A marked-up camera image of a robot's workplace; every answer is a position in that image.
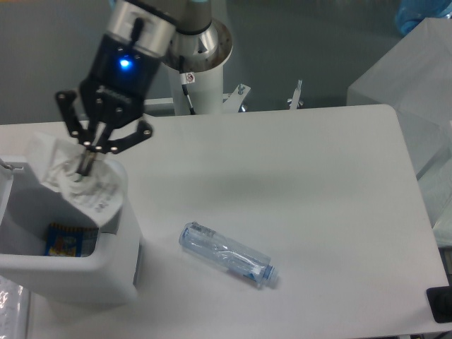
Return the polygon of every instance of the white table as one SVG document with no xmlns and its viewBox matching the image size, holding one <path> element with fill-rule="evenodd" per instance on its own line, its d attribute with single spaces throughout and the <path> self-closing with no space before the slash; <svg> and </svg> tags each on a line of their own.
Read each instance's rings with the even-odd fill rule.
<svg viewBox="0 0 452 339">
<path fill-rule="evenodd" d="M 387 106 L 150 119 L 116 156 L 146 240 L 139 299 L 120 307 L 35 295 L 29 338 L 364 338 L 447 331 L 447 285 L 394 111 Z M 0 154 L 63 124 L 0 126 Z M 178 244 L 196 220 L 272 257 L 252 284 Z"/>
</svg>

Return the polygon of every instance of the white bin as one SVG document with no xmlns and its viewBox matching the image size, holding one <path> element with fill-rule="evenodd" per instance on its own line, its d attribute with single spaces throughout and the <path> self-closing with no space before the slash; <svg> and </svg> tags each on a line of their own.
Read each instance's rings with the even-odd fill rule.
<svg viewBox="0 0 452 339">
<path fill-rule="evenodd" d="M 95 227 L 94 222 L 43 187 L 24 157 L 0 157 L 14 167 L 5 213 L 0 209 L 0 275 L 39 295 L 63 302 L 126 303 L 133 300 L 141 231 L 126 198 L 99 230 L 94 252 L 84 258 L 44 256 L 48 226 Z M 110 162 L 125 179 L 117 162 Z M 0 177 L 0 190 L 4 189 Z"/>
</svg>

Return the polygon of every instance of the robotic arm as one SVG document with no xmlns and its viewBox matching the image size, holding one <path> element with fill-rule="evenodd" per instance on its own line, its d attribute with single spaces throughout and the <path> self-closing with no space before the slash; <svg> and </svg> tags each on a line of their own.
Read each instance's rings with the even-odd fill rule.
<svg viewBox="0 0 452 339">
<path fill-rule="evenodd" d="M 78 93 L 65 90 L 56 94 L 69 134 L 86 149 L 78 167 L 79 174 L 89 175 L 98 153 L 120 153 L 152 136 L 152 127 L 143 119 L 145 95 L 167 52 L 176 24 L 183 25 L 188 2 L 118 1 L 90 73 L 80 84 Z M 193 4 L 207 2 L 198 0 Z M 73 106 L 78 94 L 88 116 L 86 129 Z M 134 120 L 138 120 L 134 133 L 117 140 L 109 139 L 113 130 Z M 98 131 L 101 122 L 105 127 Z"/>
</svg>

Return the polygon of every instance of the clear plastic bottle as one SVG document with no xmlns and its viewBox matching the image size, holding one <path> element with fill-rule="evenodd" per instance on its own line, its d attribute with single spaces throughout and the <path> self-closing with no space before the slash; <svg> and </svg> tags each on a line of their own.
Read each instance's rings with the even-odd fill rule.
<svg viewBox="0 0 452 339">
<path fill-rule="evenodd" d="M 179 243 L 211 261 L 243 275 L 258 285 L 273 285 L 277 273 L 270 265 L 270 257 L 226 238 L 197 222 L 185 225 Z"/>
<path fill-rule="evenodd" d="M 395 24 L 403 35 L 411 32 L 425 18 L 451 18 L 451 0 L 402 0 Z"/>
</svg>

